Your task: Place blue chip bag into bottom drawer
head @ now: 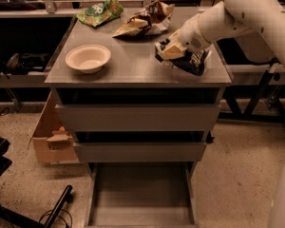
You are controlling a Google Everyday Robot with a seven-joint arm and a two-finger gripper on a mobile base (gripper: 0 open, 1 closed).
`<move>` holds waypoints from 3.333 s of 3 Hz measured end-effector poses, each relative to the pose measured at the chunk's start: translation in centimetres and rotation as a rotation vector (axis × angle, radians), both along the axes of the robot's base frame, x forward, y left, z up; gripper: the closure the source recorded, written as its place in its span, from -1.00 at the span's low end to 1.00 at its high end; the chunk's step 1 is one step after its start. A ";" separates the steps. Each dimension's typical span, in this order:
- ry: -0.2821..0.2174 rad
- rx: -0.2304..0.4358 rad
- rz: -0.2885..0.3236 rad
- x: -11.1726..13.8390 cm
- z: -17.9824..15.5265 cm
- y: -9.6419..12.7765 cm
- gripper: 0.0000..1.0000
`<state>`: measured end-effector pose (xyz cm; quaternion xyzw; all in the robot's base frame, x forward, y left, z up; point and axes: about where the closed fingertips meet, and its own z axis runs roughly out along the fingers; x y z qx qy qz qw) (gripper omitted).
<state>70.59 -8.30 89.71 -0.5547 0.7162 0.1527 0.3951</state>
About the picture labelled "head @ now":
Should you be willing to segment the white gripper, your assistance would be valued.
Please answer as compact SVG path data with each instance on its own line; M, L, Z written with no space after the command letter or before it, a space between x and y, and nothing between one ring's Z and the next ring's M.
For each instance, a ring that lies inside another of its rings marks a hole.
M198 52L211 44L210 20L201 13L188 19L166 41L156 43L155 50L160 61L167 61L183 57L187 49Z

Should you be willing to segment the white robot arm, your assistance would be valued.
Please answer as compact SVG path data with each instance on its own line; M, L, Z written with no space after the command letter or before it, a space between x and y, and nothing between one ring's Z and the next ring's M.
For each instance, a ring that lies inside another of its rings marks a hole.
M278 0L223 0L188 19L165 42L156 44L164 61L200 52L223 38L257 32L285 68L285 9ZM271 202L267 228L285 228L285 163Z

